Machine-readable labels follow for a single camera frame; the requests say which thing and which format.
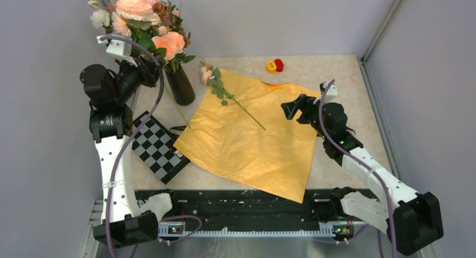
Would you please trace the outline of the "orange paper bouquet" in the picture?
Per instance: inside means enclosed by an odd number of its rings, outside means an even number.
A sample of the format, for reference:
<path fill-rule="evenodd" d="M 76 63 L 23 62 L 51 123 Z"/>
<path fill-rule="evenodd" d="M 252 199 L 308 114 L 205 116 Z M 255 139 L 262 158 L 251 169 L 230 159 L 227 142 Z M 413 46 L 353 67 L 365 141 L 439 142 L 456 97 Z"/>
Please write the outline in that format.
<path fill-rule="evenodd" d="M 263 130 L 266 130 L 266 128 L 235 98 L 235 96 L 224 87 L 222 75 L 218 68 L 215 68 L 204 60 L 200 61 L 200 65 L 201 82 L 211 88 L 211 93 L 221 101 L 222 106 L 227 106 L 228 100 L 232 100 L 249 117 L 251 117 L 255 123 L 257 123 Z"/>

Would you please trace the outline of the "orange yellow wrapping paper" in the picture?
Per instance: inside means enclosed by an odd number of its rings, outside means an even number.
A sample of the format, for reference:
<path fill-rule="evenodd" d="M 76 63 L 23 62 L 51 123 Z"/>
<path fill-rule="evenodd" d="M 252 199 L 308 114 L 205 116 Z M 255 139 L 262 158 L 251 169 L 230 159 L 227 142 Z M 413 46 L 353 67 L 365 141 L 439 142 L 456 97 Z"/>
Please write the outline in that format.
<path fill-rule="evenodd" d="M 281 104 L 319 92 L 228 70 L 221 75 L 235 100 L 222 105 L 207 90 L 175 148 L 211 174 L 301 203 L 317 133 L 288 120 Z"/>

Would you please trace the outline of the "black ribbon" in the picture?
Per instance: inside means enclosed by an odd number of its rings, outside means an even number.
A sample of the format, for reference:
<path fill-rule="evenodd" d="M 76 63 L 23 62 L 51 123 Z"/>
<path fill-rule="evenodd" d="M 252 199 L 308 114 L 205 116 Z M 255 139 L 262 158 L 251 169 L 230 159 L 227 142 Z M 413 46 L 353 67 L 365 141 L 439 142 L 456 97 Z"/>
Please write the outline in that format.
<path fill-rule="evenodd" d="M 175 135 L 180 135 L 182 132 L 184 132 L 187 129 L 187 125 L 183 126 L 174 126 L 169 129 L 169 131 Z"/>

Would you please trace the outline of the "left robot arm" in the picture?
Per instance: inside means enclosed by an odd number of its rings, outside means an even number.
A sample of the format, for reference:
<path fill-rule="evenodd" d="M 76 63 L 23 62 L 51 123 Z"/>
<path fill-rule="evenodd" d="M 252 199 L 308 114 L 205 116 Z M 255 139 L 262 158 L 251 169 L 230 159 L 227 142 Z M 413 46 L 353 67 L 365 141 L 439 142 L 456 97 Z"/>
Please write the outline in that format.
<path fill-rule="evenodd" d="M 141 208 L 132 184 L 131 147 L 134 138 L 133 112 L 127 102 L 141 86 L 159 86 L 164 78 L 161 64 L 144 59 L 119 62 L 119 71 L 91 64 L 79 76 L 89 97 L 89 130 L 97 150 L 103 181 L 103 211 L 93 237 L 112 249 L 138 245 L 158 238 L 161 217 L 174 220 L 180 206 L 169 195 L 160 195 Z"/>

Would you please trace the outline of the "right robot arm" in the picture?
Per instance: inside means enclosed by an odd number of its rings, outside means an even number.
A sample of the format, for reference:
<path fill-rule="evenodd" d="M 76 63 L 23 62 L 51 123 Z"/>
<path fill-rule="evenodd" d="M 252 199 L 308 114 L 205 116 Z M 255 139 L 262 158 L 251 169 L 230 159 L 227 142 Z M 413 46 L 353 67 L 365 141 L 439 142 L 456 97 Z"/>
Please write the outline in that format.
<path fill-rule="evenodd" d="M 286 119 L 297 112 L 299 124 L 310 125 L 323 139 L 328 157 L 358 177 L 375 195 L 371 199 L 351 187 L 335 188 L 329 198 L 329 213 L 337 220 L 357 217 L 386 234 L 394 251 L 410 256 L 444 235 L 438 198 L 420 193 L 379 164 L 347 126 L 339 103 L 321 103 L 320 98 L 301 94 L 282 103 Z"/>

